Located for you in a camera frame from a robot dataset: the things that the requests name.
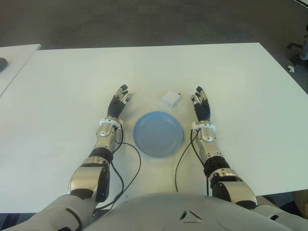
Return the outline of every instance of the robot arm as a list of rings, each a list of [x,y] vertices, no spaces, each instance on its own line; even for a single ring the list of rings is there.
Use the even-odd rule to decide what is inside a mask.
[[[253,209],[257,200],[251,188],[230,168],[216,144],[216,128],[210,122],[210,107],[206,93],[201,87],[191,96],[199,120],[193,123],[197,132],[196,143],[204,166],[204,173],[210,181],[214,197]]]
[[[116,151],[116,131],[122,129],[123,124],[118,117],[131,97],[126,85],[116,91],[107,117],[100,121],[92,152],[69,182],[68,195],[59,197],[31,219],[8,231],[79,231],[90,224],[95,207],[109,194],[109,165]]]

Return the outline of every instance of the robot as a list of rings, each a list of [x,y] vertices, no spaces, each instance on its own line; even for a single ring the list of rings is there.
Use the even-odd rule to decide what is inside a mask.
[[[28,221],[7,231],[304,231],[308,220],[270,205],[257,205],[251,188],[233,170],[216,145],[215,126],[205,91],[198,87],[191,101],[198,118],[192,132],[212,196],[154,193],[123,202],[90,223],[93,211],[109,194],[110,165],[116,148],[118,119],[132,97],[127,86],[113,96],[100,121],[96,144],[74,172],[68,195],[53,201]]]

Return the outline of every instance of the triangular logo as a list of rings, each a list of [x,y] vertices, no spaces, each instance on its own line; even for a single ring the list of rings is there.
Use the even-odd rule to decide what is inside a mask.
[[[180,221],[183,223],[202,223],[203,218],[191,210],[184,210],[180,217]]]

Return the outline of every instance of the blue plate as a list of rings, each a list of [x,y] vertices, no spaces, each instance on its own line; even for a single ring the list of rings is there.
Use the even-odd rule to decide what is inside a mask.
[[[178,120],[166,112],[150,112],[134,127],[134,141],[145,154],[165,157],[173,154],[182,143],[183,132]]]

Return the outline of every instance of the table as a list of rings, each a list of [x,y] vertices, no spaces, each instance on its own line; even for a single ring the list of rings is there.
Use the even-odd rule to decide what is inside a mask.
[[[259,43],[36,51],[0,98],[0,212],[38,212],[67,193],[124,83],[133,93],[120,117],[124,141],[133,143],[134,124],[150,111],[173,115],[184,138],[171,157],[141,153],[141,172],[119,203],[175,192],[175,167],[197,120],[190,95],[198,85],[208,95],[219,148],[256,195],[308,188],[308,96]],[[160,102],[168,90],[182,95],[174,108]],[[123,145],[114,164],[127,185],[138,156]],[[178,188],[205,193],[192,148],[180,164]],[[119,190],[112,171],[106,203]]]
[[[0,47],[0,57],[8,61],[7,67],[0,72],[0,97],[31,55],[40,47],[40,44]]]

